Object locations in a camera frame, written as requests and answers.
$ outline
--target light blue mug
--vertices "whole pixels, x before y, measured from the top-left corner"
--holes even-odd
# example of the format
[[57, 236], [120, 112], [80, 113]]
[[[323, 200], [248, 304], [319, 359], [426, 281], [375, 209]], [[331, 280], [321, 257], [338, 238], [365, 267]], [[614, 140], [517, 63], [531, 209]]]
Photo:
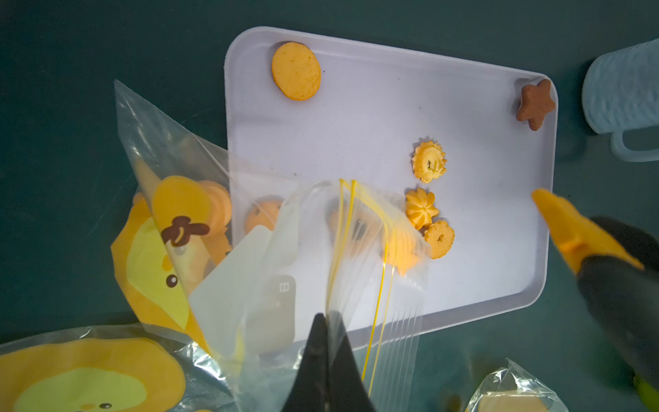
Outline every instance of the light blue mug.
[[659, 126], [659, 39], [599, 56], [583, 81], [586, 121], [611, 133], [611, 152], [626, 162], [659, 160], [659, 148], [631, 150], [623, 132]]

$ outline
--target round orange cookie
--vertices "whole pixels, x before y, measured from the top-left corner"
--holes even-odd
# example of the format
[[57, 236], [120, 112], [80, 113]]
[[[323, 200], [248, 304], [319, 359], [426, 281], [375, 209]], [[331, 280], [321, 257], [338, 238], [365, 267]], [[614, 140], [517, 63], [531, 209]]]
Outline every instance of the round orange cookie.
[[219, 183], [202, 180], [199, 182], [208, 193], [208, 197], [213, 205], [213, 215], [209, 226], [209, 235], [224, 233], [227, 224], [231, 220], [231, 198], [229, 191]]
[[423, 183], [430, 183], [432, 179], [446, 173], [446, 153], [435, 142], [423, 142], [414, 150], [412, 157], [412, 171], [414, 176]]
[[213, 204], [206, 190], [196, 181], [183, 176], [168, 176], [154, 190], [151, 212], [161, 232], [173, 227], [174, 219], [181, 216], [208, 228], [213, 216]]
[[[348, 213], [347, 207], [344, 208], [343, 213]], [[339, 208], [336, 208], [328, 216], [327, 223], [332, 234], [336, 236], [337, 229], [339, 228]], [[341, 222], [341, 225], [341, 232], [344, 233], [345, 222]], [[349, 256], [356, 256], [374, 244], [374, 239], [380, 232], [380, 225], [366, 212], [359, 211], [353, 216], [350, 226], [352, 230], [345, 236], [344, 252]]]
[[405, 276], [419, 261], [416, 255], [416, 240], [411, 233], [402, 229], [394, 233], [385, 239], [382, 259], [385, 263], [395, 266], [401, 276]]
[[320, 88], [320, 64], [309, 47], [288, 42], [272, 57], [272, 77], [289, 99], [307, 100]]
[[451, 250], [455, 231], [445, 220], [440, 220], [430, 225], [424, 238], [430, 243], [430, 257], [439, 259]]
[[250, 233], [252, 229], [258, 225], [265, 226], [270, 230], [274, 230], [280, 208], [280, 200], [259, 202], [258, 207], [253, 207], [249, 214], [247, 214], [247, 218], [245, 219], [245, 235]]

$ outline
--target white plastic tray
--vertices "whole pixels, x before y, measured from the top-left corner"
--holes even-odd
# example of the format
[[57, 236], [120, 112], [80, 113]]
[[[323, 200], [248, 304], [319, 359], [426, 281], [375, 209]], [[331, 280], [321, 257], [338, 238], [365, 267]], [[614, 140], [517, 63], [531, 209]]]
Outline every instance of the white plastic tray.
[[[288, 41], [306, 44], [323, 70], [305, 102], [286, 98], [272, 80], [272, 56]], [[309, 183], [358, 179], [436, 194], [455, 243], [430, 265], [424, 332], [538, 298], [548, 231], [530, 194], [552, 188], [558, 109], [537, 132], [515, 113], [521, 88], [546, 76], [270, 27], [236, 37], [224, 72], [230, 152]], [[553, 86], [552, 99], [558, 104]], [[442, 145], [447, 172], [423, 185], [411, 155], [428, 139]], [[371, 310], [363, 312], [350, 329], [370, 325]]]

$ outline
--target dark teal table surface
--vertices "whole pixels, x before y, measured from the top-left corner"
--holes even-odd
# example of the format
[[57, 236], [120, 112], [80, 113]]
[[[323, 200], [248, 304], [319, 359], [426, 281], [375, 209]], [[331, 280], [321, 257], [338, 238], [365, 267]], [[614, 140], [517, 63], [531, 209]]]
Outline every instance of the dark teal table surface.
[[[116, 132], [118, 78], [226, 145], [223, 61], [253, 26], [277, 26], [547, 74], [559, 94], [554, 191], [586, 215], [659, 235], [659, 162], [623, 163], [588, 128], [580, 88], [598, 55], [659, 37], [659, 2], [0, 2], [0, 341], [136, 319], [109, 246], [136, 181]], [[632, 147], [659, 131], [629, 134]], [[411, 411], [464, 407], [509, 357], [571, 411], [640, 411], [632, 372], [589, 318], [550, 247], [529, 308], [420, 338]]]

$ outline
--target mug handle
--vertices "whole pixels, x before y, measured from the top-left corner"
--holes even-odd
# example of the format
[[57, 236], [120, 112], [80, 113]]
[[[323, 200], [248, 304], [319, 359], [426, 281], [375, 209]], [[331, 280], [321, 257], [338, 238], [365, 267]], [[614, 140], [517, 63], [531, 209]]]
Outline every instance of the mug handle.
[[625, 146], [622, 138], [623, 132], [613, 132], [611, 134], [611, 153], [618, 159], [625, 162], [653, 162], [659, 160], [659, 149], [651, 150], [632, 150]]

